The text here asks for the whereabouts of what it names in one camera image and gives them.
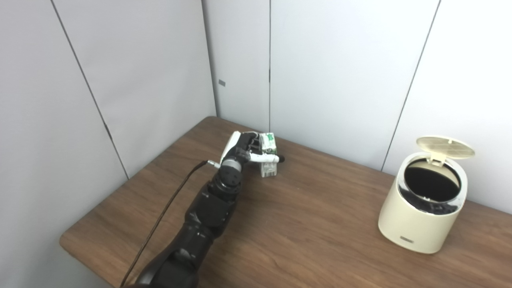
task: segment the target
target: robotic arm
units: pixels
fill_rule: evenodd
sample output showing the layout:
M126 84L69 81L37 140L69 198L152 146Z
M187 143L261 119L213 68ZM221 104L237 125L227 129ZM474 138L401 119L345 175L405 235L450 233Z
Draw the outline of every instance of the robotic arm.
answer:
M283 156L260 151L257 132L235 131L207 182L185 214L174 240L142 270L127 288L195 288L197 271L214 240L222 235L237 204L242 169L248 162L283 162Z

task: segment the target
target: cream trash can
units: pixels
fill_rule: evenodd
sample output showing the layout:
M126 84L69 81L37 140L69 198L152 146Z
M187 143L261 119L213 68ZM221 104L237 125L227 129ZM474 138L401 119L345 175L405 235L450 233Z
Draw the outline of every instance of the cream trash can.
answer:
M397 245L431 254L441 249L466 201L466 173L453 159L473 157L475 151L442 136L421 137L416 143L425 152L403 161L378 225Z

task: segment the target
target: open lid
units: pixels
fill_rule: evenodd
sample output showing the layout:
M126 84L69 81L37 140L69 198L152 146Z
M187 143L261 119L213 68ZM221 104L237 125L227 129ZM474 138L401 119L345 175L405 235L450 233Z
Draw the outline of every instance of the open lid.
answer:
M420 148L432 154L429 163L443 166L446 158L466 159L473 157L475 151L468 144L444 136L424 136L416 140Z

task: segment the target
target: black cable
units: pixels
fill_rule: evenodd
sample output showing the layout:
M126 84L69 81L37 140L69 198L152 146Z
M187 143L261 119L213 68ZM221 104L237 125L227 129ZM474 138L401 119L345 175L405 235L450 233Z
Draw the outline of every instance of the black cable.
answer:
M185 183L187 182L187 180L190 178L190 176L192 176L192 174L199 168L203 167L205 164L207 164L208 161L202 161L201 163L197 164L197 166L195 166L189 173L188 175L185 177L185 179L183 179L183 182L181 182L180 186L176 189L176 191L174 192L174 194L170 197L169 201L167 202L167 204L165 205L164 209L162 210L162 213L160 214L160 216L158 216L158 219L157 221L155 222L155 225L153 226L153 228L151 229L150 233L147 235L147 238L146 238L146 241L144 241L144 243L142 244L142 246L140 247L139 249L139 252L137 253L137 256L135 256L135 259L133 260L132 262L132 265L130 265L130 268L128 268L128 271L126 272L123 280L121 281L121 286L119 287L123 287L126 280L128 279L128 276L130 275L130 273L132 272L132 269L133 267L135 266L135 264L137 263L137 260L139 260L139 257L140 255L142 254L142 251L144 251L144 248L146 248L146 245L147 243L150 241L151 239L151 236L153 236L153 233L155 232L155 230L157 229L158 227L158 224L160 223L160 221L162 220L163 218L163 215L165 215L165 212L167 212L167 208L169 208L170 204L173 202L174 198L176 197L176 195L178 195L178 192L180 192L181 188L183 188L183 186L185 185Z

